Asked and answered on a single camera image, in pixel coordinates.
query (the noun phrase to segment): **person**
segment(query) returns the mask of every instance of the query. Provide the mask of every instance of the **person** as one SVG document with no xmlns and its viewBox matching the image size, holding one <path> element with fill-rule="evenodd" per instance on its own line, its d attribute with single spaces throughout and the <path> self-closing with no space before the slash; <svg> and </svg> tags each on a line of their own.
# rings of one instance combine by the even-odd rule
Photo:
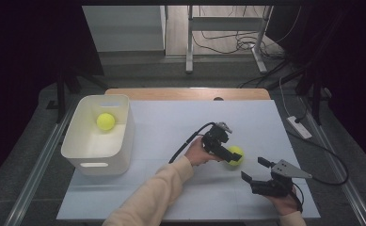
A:
<svg viewBox="0 0 366 226">
<path fill-rule="evenodd" d="M 194 166 L 208 161 L 222 161 L 218 156 L 207 153 L 198 137 L 191 142 L 186 153 L 177 161 L 166 164 L 147 180 L 123 205 L 113 211 L 103 226 L 159 225 L 167 208 L 183 191 L 183 184 L 194 175 Z M 274 204 L 281 225 L 306 225 L 296 202 L 290 196 L 284 198 L 265 197 Z"/>
</svg>

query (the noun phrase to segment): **yellow tennis ball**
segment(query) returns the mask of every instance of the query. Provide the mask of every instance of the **yellow tennis ball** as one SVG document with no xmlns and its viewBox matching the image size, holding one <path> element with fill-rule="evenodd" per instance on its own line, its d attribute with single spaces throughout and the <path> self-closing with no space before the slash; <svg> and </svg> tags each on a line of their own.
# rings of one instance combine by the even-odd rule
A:
<svg viewBox="0 0 366 226">
<path fill-rule="evenodd" d="M 103 113 L 97 118 L 97 126 L 105 131 L 112 129 L 115 123 L 115 117 L 109 113 Z"/>
<path fill-rule="evenodd" d="M 242 151 L 242 149 L 238 146 L 230 146 L 228 148 L 228 150 L 231 152 L 231 153 L 238 153 L 240 155 L 242 155 L 242 157 L 238 160 L 238 161 L 234 161 L 234 160 L 231 160 L 229 162 L 230 165 L 232 166 L 238 166 L 242 163 L 242 161 L 244 161 L 244 151 Z"/>
</svg>

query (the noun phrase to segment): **metal frame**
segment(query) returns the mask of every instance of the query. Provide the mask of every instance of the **metal frame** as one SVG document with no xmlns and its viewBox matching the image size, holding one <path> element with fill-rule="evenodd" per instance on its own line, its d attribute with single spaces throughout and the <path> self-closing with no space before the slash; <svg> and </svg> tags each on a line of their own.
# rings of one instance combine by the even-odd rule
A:
<svg viewBox="0 0 366 226">
<path fill-rule="evenodd" d="M 192 42 L 193 31 L 258 31 L 259 33 L 256 44 L 251 46 L 251 51 L 259 67 L 260 73 L 267 73 L 267 69 L 265 68 L 260 53 L 260 46 L 263 42 L 263 36 L 268 24 L 271 9 L 271 6 L 266 6 L 265 13 L 262 18 L 194 17 L 193 6 L 189 6 L 185 72 L 192 73 L 194 71 L 194 46 Z"/>
<path fill-rule="evenodd" d="M 300 101 L 304 105 L 307 105 L 304 103 L 302 98 L 300 98 Z M 317 123 L 317 121 L 314 119 L 314 117 L 311 115 L 309 111 L 306 112 L 306 116 L 308 121 L 310 122 L 310 126 L 313 129 L 318 141 L 325 148 L 329 149 L 333 153 L 336 153 L 333 146 L 329 142 L 323 127 Z M 341 181 L 344 180 L 345 172 L 342 164 L 336 158 L 332 157 L 331 154 L 328 153 L 326 153 L 326 159 L 328 160 L 329 165 L 331 166 L 338 180 Z M 355 212 L 358 218 L 358 222 L 361 225 L 366 226 L 366 204 L 364 200 L 361 198 L 356 186 L 353 184 L 350 178 L 344 185 L 342 185 L 342 190 L 346 195 L 347 200 L 350 202 L 350 205 L 352 206 L 353 211 Z"/>
<path fill-rule="evenodd" d="M 71 106 L 63 117 L 63 120 L 60 123 L 57 123 L 54 127 L 50 137 L 47 139 L 47 142 L 41 150 L 41 154 L 37 159 L 34 168 L 31 170 L 31 173 L 26 183 L 24 184 L 24 188 L 22 188 L 18 199 L 13 205 L 12 210 L 9 212 L 7 220 L 4 223 L 5 226 L 16 226 L 22 223 L 24 215 L 26 214 L 27 209 L 33 199 L 33 196 L 36 193 L 36 190 L 40 184 L 41 178 L 47 169 L 51 157 L 53 156 L 54 149 L 61 139 L 62 133 L 66 125 L 72 119 L 72 115 L 74 109 L 77 107 L 77 103 L 77 98 L 72 98 Z"/>
</svg>

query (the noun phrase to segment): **white storage container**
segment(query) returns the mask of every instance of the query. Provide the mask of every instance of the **white storage container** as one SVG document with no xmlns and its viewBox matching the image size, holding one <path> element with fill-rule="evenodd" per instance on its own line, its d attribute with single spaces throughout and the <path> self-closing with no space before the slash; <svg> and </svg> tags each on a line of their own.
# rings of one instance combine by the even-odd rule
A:
<svg viewBox="0 0 366 226">
<path fill-rule="evenodd" d="M 115 126 L 104 131 L 97 118 L 109 113 Z M 71 120 L 61 153 L 85 175 L 122 174 L 130 166 L 135 123 L 125 95 L 92 95 L 83 98 Z"/>
</svg>

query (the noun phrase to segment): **sleeve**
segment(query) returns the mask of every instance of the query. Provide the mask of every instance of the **sleeve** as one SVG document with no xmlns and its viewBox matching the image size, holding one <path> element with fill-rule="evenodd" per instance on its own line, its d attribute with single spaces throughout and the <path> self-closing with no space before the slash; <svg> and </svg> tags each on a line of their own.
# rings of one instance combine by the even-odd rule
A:
<svg viewBox="0 0 366 226">
<path fill-rule="evenodd" d="M 293 212 L 289 215 L 279 216 L 281 226 L 306 226 L 305 220 L 302 218 L 300 211 Z"/>
<path fill-rule="evenodd" d="M 185 156 L 164 165 L 112 212 L 103 226 L 159 225 L 168 206 L 180 196 L 183 183 L 193 175 L 194 170 Z"/>
</svg>

